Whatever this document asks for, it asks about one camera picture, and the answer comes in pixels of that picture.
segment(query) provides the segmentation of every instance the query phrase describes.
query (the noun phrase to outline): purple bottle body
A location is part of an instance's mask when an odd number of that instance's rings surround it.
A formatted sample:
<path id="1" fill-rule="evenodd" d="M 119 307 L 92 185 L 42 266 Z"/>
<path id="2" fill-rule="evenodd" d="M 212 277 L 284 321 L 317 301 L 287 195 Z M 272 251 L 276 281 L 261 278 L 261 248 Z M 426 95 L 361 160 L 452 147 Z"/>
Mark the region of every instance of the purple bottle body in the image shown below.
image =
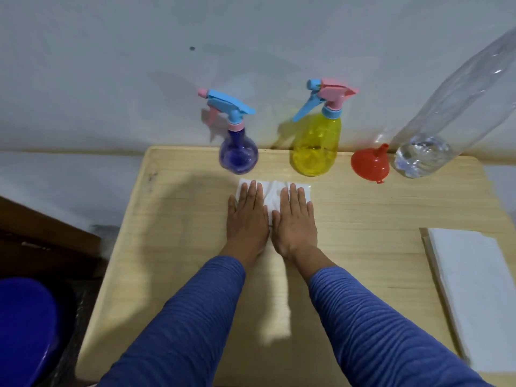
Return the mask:
<path id="1" fill-rule="evenodd" d="M 219 162 L 223 168 L 237 175 L 251 171 L 258 161 L 258 148 L 245 129 L 228 130 L 229 136 L 220 146 Z"/>

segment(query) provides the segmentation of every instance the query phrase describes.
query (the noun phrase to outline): yellow bottle body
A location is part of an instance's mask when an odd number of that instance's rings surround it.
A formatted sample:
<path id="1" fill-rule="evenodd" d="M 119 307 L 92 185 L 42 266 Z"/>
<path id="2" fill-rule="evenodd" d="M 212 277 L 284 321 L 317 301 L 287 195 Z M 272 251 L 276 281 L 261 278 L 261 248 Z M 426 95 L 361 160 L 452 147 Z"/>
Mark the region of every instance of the yellow bottle body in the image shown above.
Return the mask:
<path id="1" fill-rule="evenodd" d="M 310 124 L 293 141 L 292 165 L 306 176 L 330 170 L 337 158 L 341 119 L 328 119 L 321 113 L 310 116 Z"/>

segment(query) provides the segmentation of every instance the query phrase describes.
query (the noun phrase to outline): table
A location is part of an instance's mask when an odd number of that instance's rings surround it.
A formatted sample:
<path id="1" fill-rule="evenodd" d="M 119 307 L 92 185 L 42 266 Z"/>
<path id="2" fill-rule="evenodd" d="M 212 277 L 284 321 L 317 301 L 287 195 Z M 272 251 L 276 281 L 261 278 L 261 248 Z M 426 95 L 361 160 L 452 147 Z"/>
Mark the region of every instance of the table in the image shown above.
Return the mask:
<path id="1" fill-rule="evenodd" d="M 310 183 L 319 247 L 367 288 L 455 351 L 420 227 L 495 237 L 516 277 L 516 232 L 481 164 L 458 157 L 429 177 L 391 170 L 378 185 L 339 153 L 327 174 L 307 178 L 287 150 L 260 150 L 246 178 Z M 77 376 L 98 380 L 163 304 L 223 247 L 238 176 L 218 149 L 148 149 L 84 339 Z M 483 375 L 516 385 L 516 375 Z M 346 385 L 306 284 L 268 242 L 248 274 L 215 386 Z"/>

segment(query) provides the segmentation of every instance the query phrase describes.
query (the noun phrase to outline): person's left hand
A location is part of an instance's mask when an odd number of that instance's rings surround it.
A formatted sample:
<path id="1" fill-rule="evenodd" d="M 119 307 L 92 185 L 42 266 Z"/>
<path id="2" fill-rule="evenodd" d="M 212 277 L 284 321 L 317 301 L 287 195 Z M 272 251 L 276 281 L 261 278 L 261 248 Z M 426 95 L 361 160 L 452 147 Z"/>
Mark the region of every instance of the person's left hand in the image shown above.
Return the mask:
<path id="1" fill-rule="evenodd" d="M 235 207 L 235 196 L 228 201 L 227 242 L 219 255 L 232 256 L 248 270 L 265 248 L 269 237 L 267 206 L 263 204 L 261 183 L 242 184 L 240 200 Z"/>

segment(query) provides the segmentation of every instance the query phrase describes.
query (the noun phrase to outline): red funnel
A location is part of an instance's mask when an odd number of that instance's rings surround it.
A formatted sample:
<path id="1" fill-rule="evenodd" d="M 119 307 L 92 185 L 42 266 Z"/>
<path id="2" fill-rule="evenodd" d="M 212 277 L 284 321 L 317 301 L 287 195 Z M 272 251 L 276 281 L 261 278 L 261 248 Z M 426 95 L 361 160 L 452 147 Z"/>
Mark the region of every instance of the red funnel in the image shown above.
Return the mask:
<path id="1" fill-rule="evenodd" d="M 389 144 L 381 144 L 379 148 L 360 149 L 353 153 L 352 168 L 364 179 L 384 183 L 389 175 L 389 158 L 387 157 Z"/>

